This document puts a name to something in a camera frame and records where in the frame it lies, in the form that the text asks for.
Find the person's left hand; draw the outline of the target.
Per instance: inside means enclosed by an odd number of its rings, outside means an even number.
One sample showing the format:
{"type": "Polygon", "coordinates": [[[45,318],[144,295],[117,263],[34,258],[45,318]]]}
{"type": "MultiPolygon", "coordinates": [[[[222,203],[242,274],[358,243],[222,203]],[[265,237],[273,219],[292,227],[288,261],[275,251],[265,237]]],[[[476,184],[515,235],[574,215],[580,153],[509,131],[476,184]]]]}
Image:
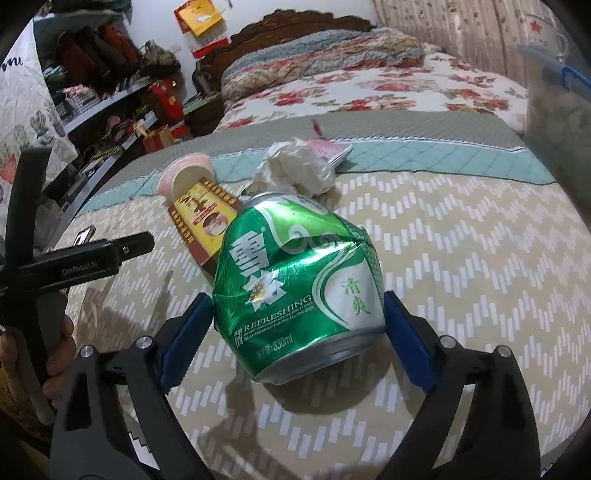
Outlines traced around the person's left hand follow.
{"type": "MultiPolygon", "coordinates": [[[[64,316],[60,342],[49,356],[46,369],[48,380],[42,386],[43,395],[54,408],[61,403],[61,394],[70,382],[71,364],[76,354],[76,344],[72,337],[74,324],[68,315],[64,316]]],[[[31,410],[32,405],[20,374],[17,371],[18,348],[14,338],[8,334],[1,335],[1,365],[7,379],[9,397],[17,405],[31,410]]]]}

